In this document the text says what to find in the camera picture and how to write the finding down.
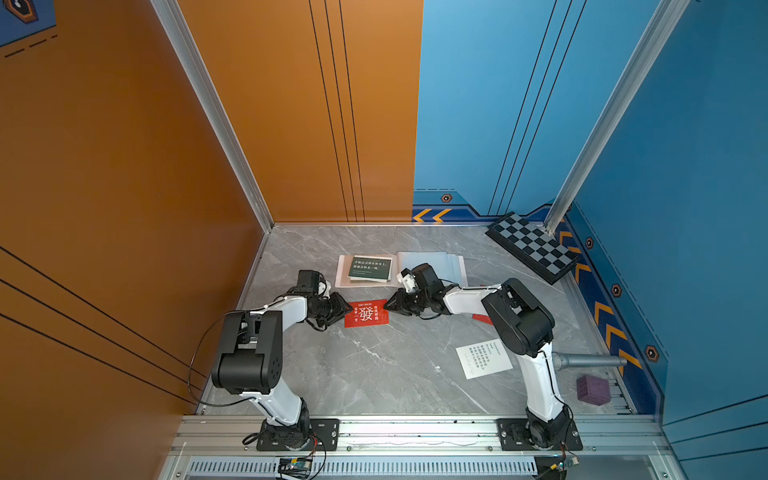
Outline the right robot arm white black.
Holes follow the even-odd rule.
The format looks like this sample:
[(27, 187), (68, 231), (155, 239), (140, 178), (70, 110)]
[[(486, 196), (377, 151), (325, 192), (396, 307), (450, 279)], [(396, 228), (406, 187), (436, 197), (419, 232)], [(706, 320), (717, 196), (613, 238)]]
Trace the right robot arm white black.
[(448, 315), (488, 317), (504, 347), (515, 354), (526, 394), (526, 420), (501, 424), (502, 435), (538, 450), (583, 448), (572, 409), (563, 400), (552, 351), (555, 320), (519, 280), (510, 278), (487, 287), (462, 287), (440, 279), (431, 265), (420, 264), (398, 275), (401, 287), (384, 308), (422, 320)]

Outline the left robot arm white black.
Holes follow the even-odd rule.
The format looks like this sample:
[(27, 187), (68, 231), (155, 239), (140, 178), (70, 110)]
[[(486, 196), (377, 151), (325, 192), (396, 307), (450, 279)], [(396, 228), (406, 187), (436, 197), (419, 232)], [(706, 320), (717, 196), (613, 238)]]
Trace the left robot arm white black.
[(320, 272), (301, 270), (297, 284), (272, 302), (223, 316), (211, 381), (264, 416), (259, 430), (242, 440), (245, 447), (301, 451), (322, 444), (325, 431), (338, 422), (315, 429), (306, 401), (282, 379), (284, 333), (298, 324), (323, 332), (352, 312)]

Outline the dark green card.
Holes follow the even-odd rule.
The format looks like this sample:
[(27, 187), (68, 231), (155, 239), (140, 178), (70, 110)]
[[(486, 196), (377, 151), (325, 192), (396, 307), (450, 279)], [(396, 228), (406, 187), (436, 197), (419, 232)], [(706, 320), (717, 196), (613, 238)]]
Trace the dark green card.
[(353, 256), (348, 276), (352, 281), (386, 283), (390, 281), (391, 257)]

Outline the white card small text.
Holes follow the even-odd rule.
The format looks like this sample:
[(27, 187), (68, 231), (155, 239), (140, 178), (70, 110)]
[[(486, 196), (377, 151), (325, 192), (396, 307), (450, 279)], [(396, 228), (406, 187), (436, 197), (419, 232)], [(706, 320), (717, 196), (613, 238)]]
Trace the white card small text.
[(468, 380), (513, 368), (507, 350), (500, 339), (458, 347), (456, 353), (465, 378)]

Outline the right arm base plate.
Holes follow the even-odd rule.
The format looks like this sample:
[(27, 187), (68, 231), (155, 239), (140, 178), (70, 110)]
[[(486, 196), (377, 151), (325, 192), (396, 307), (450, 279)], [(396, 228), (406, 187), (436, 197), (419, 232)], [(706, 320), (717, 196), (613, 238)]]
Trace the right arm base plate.
[(501, 418), (496, 427), (504, 451), (578, 452), (584, 448), (575, 422), (565, 417), (550, 422)]

